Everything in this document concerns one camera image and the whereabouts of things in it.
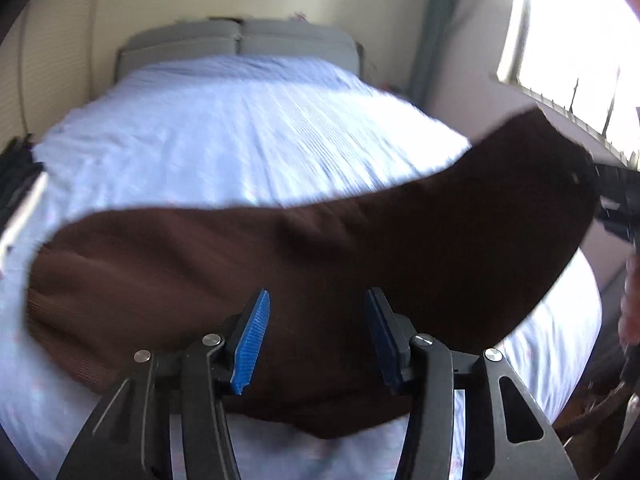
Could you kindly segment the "grey-green curtain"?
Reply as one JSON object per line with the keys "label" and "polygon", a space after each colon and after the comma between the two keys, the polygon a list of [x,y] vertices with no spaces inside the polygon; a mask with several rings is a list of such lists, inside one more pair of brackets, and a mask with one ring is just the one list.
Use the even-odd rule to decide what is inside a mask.
{"label": "grey-green curtain", "polygon": [[420,110],[427,107],[458,1],[426,0],[407,89],[409,101]]}

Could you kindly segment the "black folded clothes pile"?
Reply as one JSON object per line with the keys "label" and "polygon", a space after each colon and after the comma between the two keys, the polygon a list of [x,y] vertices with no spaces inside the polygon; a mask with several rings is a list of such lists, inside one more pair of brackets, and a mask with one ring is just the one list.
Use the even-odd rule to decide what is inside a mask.
{"label": "black folded clothes pile", "polygon": [[35,159],[32,135],[14,136],[1,152],[1,232],[46,166]]}

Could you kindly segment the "grey padded headboard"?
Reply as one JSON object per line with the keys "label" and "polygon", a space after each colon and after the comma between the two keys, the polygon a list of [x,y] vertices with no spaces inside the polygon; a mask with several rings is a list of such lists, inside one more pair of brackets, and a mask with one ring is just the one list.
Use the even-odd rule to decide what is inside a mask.
{"label": "grey padded headboard", "polygon": [[208,18],[152,28],[132,36],[118,50],[114,79],[144,66],[213,55],[321,58],[357,76],[364,49],[344,30],[304,20]]}

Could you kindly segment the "window with frame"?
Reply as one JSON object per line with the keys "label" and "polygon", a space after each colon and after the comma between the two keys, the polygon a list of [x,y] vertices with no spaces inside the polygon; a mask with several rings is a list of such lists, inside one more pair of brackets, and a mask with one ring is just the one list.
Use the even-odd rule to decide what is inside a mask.
{"label": "window with frame", "polygon": [[512,0],[498,79],[639,166],[639,20],[625,0]]}

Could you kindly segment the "dark brown knit pants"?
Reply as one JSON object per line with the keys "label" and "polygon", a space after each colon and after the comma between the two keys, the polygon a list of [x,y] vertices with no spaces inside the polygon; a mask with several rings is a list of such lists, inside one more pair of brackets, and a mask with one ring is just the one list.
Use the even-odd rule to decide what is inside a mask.
{"label": "dark brown knit pants", "polygon": [[268,290],[252,381],[228,407],[347,436],[410,408],[376,366],[366,292],[382,289],[451,349],[493,346],[577,252],[597,209],[591,170],[582,146],[528,110],[449,168],[380,192],[293,208],[99,212],[40,248],[27,328],[101,392],[138,350],[184,349]]}

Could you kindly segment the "cream louvered wardrobe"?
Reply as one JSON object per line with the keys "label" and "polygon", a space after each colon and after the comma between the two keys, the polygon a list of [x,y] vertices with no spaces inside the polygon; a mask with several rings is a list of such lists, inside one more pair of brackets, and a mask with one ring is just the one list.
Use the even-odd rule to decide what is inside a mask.
{"label": "cream louvered wardrobe", "polygon": [[1,142],[41,138],[92,99],[96,0],[29,0],[1,44]]}

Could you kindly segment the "blue floral bed sheet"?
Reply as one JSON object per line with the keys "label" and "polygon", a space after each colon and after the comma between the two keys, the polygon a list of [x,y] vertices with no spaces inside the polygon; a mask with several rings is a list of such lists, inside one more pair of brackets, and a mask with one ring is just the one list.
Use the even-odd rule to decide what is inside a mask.
{"label": "blue floral bed sheet", "polygon": [[[27,335],[32,260],[61,226],[145,206],[298,205],[377,191],[445,168],[469,141],[411,104],[311,58],[150,65],[76,108],[35,146],[49,181],[2,264],[1,425],[39,479],[54,479],[96,396]],[[529,318],[497,344],[550,422],[600,332],[578,249]],[[247,479],[391,479],[407,417],[337,441],[231,416]]]}

